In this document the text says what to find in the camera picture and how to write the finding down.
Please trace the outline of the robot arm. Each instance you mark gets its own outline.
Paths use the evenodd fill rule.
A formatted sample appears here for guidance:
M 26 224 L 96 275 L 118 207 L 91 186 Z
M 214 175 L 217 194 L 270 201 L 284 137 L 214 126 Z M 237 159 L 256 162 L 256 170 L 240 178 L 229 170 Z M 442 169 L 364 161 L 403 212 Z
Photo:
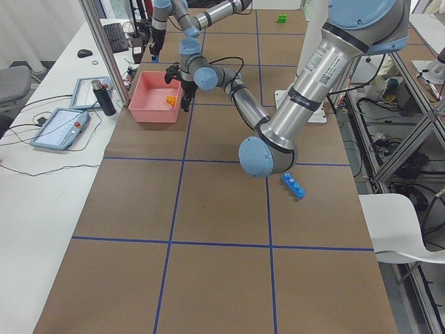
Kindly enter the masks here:
M 153 3 L 152 13 L 152 44 L 149 52 L 152 60 L 157 62 L 163 48 L 169 17 L 174 17 L 181 31 L 187 38 L 197 38 L 200 31 L 235 14 L 241 14 L 252 1 L 229 0 L 210 7 L 196 16 L 188 12 L 186 1 L 156 0 Z
M 179 78 L 203 91 L 219 87 L 228 94 L 254 131 L 238 150 L 241 167 L 251 176 L 268 177 L 293 166 L 298 155 L 297 135 L 354 58 L 404 48 L 410 3 L 330 1 L 321 41 L 273 115 L 262 109 L 236 70 L 210 64 L 198 41 L 201 30 L 242 13 L 248 6 L 248 1 L 224 1 L 190 16 L 185 1 L 155 1 L 152 26 L 154 35 L 163 38 L 168 18 L 175 18 L 184 33 L 179 46 Z

